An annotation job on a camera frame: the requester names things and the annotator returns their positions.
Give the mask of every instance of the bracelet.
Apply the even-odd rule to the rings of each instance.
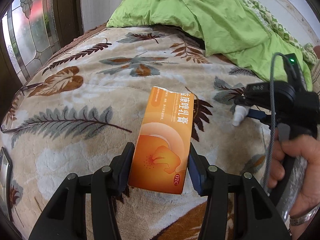
[[[291,226],[299,226],[299,225],[304,224],[305,222],[308,222],[317,213],[319,207],[320,207],[320,203],[318,205],[316,205],[313,209],[311,209],[307,214],[305,214],[301,217],[298,217],[298,218],[290,218],[290,225]]]

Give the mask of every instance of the white tube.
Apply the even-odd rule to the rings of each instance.
[[[244,118],[249,113],[250,106],[239,106],[236,105],[235,113],[233,114],[232,125],[239,126]]]

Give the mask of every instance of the metal screw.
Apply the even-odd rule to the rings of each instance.
[[[102,172],[109,172],[109,171],[111,171],[111,167],[110,166],[103,166],[101,168],[101,170],[102,170]]]
[[[218,168],[217,168],[217,166],[210,165],[210,166],[208,167],[208,170],[209,170],[209,171],[212,171],[212,172],[216,172],[216,171],[218,170]]]
[[[74,179],[76,177],[76,174],[75,173],[70,173],[68,174],[67,178],[68,179]]]
[[[252,178],[252,174],[250,172],[245,172],[243,174],[243,176],[246,178],[246,179],[251,179]]]

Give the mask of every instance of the otc logo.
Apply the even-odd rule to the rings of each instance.
[[[180,175],[177,173],[176,176],[174,176],[173,184],[177,186],[179,185],[179,182],[180,182]]]

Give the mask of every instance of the beige blanket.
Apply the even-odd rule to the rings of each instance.
[[[254,73],[204,51],[181,31],[164,26],[109,28],[64,52],[40,70],[21,106],[13,106],[13,128],[0,134],[13,161],[12,219],[28,238],[43,208],[63,179],[95,172],[136,143],[152,86],[196,95],[192,143],[210,164],[225,172],[263,174],[267,126],[250,118],[234,127],[233,97]],[[199,197],[187,174],[182,195],[128,188],[115,199],[123,240],[197,239],[206,197]],[[90,199],[87,233],[93,239]],[[233,228],[229,202],[227,237]]]

